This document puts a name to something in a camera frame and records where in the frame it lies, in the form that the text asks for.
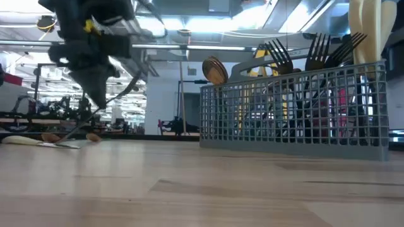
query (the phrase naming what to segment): wooden table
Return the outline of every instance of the wooden table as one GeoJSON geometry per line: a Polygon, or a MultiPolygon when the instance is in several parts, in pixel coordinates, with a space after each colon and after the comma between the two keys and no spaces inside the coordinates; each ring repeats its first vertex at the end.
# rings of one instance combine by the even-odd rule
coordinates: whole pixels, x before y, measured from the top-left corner
{"type": "Polygon", "coordinates": [[[404,155],[388,163],[198,143],[0,145],[0,226],[403,226],[404,155]]]}

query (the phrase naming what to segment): workstation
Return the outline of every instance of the workstation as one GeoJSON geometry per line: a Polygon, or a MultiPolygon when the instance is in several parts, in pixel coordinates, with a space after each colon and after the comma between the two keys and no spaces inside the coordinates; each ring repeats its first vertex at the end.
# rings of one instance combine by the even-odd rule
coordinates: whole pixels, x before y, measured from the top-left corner
{"type": "Polygon", "coordinates": [[[402,226],[401,9],[2,6],[0,223],[402,226]]]}

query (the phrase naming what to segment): ceiling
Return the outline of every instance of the ceiling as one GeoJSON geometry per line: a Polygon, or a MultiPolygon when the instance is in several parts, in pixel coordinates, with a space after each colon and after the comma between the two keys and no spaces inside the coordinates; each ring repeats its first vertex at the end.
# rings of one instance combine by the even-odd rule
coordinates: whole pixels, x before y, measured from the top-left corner
{"type": "MultiPolygon", "coordinates": [[[[136,20],[121,21],[112,27],[100,27],[107,33],[128,34],[149,30],[154,35],[163,33],[163,26],[150,12],[132,0],[136,10],[136,20]]],[[[348,0],[152,0],[161,12],[168,35],[161,39],[144,39],[133,37],[134,44],[190,44],[203,46],[257,47],[275,37],[287,45],[288,49],[307,48],[311,40],[304,38],[302,32],[329,33],[342,36],[348,32],[348,0]],[[188,29],[191,36],[183,36],[178,29],[188,29]]],[[[0,39],[3,40],[43,40],[61,42],[56,32],[44,35],[36,27],[42,15],[53,15],[37,4],[36,0],[13,0],[2,5],[0,9],[0,39]]],[[[29,47],[0,45],[0,51],[22,54],[24,51],[43,52],[47,47],[29,47]]],[[[117,81],[122,85],[111,83],[110,93],[123,89],[136,71],[143,71],[143,80],[147,76],[159,76],[150,72],[152,61],[193,61],[201,62],[209,55],[217,56],[223,62],[242,62],[252,57],[252,52],[235,52],[226,50],[144,50],[132,49],[131,59],[118,59],[117,63],[123,76],[117,81]]],[[[45,54],[30,54],[31,64],[46,61],[45,54]]],[[[23,67],[17,62],[16,73],[27,81],[33,79],[32,68],[23,67]]],[[[53,81],[54,78],[42,78],[53,81]]],[[[77,93],[73,83],[47,83],[40,89],[54,91],[66,89],[77,93]]],[[[124,100],[120,105],[128,106],[131,102],[143,100],[143,96],[124,100]]]]}

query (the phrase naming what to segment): wire grid basket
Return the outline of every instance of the wire grid basket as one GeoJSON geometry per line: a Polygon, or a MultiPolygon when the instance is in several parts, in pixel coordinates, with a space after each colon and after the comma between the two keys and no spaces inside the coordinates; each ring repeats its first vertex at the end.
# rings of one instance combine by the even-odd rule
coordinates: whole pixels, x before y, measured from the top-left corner
{"type": "Polygon", "coordinates": [[[388,159],[384,62],[201,88],[200,146],[388,159]]]}

